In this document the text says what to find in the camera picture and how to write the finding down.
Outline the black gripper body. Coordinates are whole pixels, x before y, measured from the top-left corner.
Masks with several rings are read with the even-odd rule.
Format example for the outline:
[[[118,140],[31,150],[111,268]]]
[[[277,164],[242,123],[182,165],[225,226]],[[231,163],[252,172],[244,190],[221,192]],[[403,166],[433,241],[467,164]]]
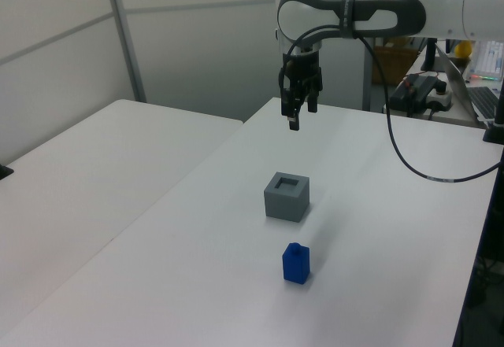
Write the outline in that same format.
[[[304,55],[283,55],[284,75],[290,81],[312,78],[319,74],[319,52]]]

